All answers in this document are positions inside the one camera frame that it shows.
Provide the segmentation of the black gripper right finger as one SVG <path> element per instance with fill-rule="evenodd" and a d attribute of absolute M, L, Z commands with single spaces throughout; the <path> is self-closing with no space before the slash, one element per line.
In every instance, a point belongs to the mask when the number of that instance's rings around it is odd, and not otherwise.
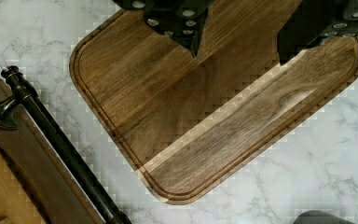
<path fill-rule="evenodd" d="M 280 65 L 334 36 L 358 36 L 358 0 L 302 0 L 277 34 Z"/>

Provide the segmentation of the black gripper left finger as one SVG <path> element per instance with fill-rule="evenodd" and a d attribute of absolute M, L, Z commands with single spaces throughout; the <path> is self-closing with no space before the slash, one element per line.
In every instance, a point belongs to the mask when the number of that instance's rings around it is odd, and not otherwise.
<path fill-rule="evenodd" d="M 196 58 L 208 9 L 214 0 L 113 0 L 131 11 L 142 11 L 145 24 L 166 35 Z"/>

